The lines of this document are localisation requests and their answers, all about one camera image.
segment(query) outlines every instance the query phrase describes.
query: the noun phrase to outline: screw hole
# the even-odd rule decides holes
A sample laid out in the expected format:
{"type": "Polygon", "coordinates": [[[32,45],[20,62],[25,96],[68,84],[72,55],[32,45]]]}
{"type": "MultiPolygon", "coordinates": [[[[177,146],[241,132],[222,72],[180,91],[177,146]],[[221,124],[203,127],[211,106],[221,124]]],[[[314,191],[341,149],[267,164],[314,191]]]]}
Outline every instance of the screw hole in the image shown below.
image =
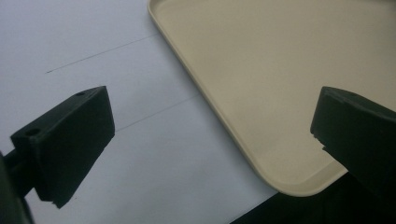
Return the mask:
{"type": "Polygon", "coordinates": [[[33,136],[33,135],[36,135],[36,134],[38,134],[38,133],[40,133],[40,130],[39,130],[39,129],[32,129],[32,130],[30,130],[30,131],[27,131],[25,134],[26,134],[27,136],[33,136]]]}

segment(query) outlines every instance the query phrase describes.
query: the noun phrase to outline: tray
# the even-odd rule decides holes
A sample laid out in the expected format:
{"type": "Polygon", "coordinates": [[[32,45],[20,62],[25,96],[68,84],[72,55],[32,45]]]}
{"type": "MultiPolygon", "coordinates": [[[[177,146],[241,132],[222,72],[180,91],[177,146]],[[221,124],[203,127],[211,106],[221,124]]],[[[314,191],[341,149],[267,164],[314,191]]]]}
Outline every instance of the tray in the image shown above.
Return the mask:
{"type": "Polygon", "coordinates": [[[252,167],[316,194],[347,170],[310,134],[322,86],[396,110],[396,9],[370,0],[151,0],[148,11],[252,167]]]}

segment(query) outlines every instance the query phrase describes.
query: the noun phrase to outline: thin black line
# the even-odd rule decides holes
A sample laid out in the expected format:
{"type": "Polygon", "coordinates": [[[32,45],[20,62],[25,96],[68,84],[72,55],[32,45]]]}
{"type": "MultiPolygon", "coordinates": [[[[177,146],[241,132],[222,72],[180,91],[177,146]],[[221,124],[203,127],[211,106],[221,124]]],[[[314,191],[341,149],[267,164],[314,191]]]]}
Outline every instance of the thin black line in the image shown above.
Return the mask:
{"type": "Polygon", "coordinates": [[[138,123],[138,122],[140,122],[140,121],[143,121],[143,120],[145,120],[145,119],[152,118],[152,117],[154,117],[154,116],[156,116],[156,115],[162,113],[163,111],[166,111],[166,110],[168,110],[168,109],[171,109],[171,108],[173,108],[173,107],[175,107],[175,106],[177,106],[177,105],[181,105],[181,104],[183,104],[183,103],[186,103],[187,101],[189,101],[189,100],[191,100],[192,98],[195,98],[195,97],[197,97],[197,96],[199,96],[199,95],[201,95],[201,94],[200,94],[200,93],[195,94],[195,95],[193,95],[192,97],[190,97],[190,98],[188,98],[188,99],[186,99],[186,100],[180,101],[180,102],[178,102],[177,104],[174,104],[174,105],[170,105],[170,106],[166,107],[165,109],[162,109],[162,110],[160,110],[160,111],[155,112],[154,114],[148,115],[147,117],[144,117],[144,118],[142,118],[142,119],[140,119],[140,120],[137,120],[137,121],[135,121],[135,122],[133,122],[133,123],[131,123],[131,124],[125,126],[125,127],[119,128],[118,130],[116,130],[116,133],[119,132],[119,131],[122,131],[122,130],[124,130],[124,129],[127,129],[127,128],[131,127],[132,125],[135,125],[136,123],[138,123]]]}
{"type": "Polygon", "coordinates": [[[134,41],[129,42],[129,43],[127,43],[127,44],[118,46],[118,47],[116,47],[116,48],[114,48],[114,49],[108,49],[108,50],[105,50],[105,51],[103,51],[103,52],[100,52],[100,53],[97,53],[97,54],[93,54],[93,55],[91,55],[91,56],[89,56],[89,57],[87,57],[87,58],[83,58],[83,59],[80,59],[80,60],[78,60],[78,61],[75,61],[75,62],[72,62],[72,63],[68,63],[68,64],[66,64],[66,65],[63,65],[63,66],[54,68],[54,69],[52,69],[52,70],[46,72],[46,74],[51,73],[51,72],[56,71],[56,70],[59,70],[59,69],[62,69],[62,68],[65,68],[65,67],[67,67],[67,66],[69,66],[69,65],[72,65],[72,64],[75,64],[75,63],[80,63],[80,62],[85,61],[85,60],[87,60],[87,59],[96,57],[96,56],[98,56],[98,55],[101,55],[101,54],[104,54],[104,53],[108,53],[108,52],[110,52],[110,51],[112,51],[112,50],[123,48],[123,47],[128,46],[128,45],[131,45],[131,44],[133,44],[133,43],[136,43],[136,42],[139,42],[139,41],[142,41],[142,40],[145,40],[145,39],[154,37],[154,36],[156,36],[156,35],[158,35],[158,34],[149,35],[149,36],[146,36],[146,37],[144,37],[144,38],[137,39],[137,40],[134,40],[134,41]]]}

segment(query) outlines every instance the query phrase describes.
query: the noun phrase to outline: white table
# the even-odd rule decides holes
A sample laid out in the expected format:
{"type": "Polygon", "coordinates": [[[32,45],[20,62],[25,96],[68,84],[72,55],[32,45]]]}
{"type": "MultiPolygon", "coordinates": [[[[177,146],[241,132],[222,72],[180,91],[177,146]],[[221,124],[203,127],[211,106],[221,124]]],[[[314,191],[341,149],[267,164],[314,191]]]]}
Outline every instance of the white table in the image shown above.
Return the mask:
{"type": "Polygon", "coordinates": [[[151,22],[146,0],[0,4],[0,150],[70,95],[106,85],[116,136],[61,210],[36,223],[229,223],[261,181],[151,22]]]}

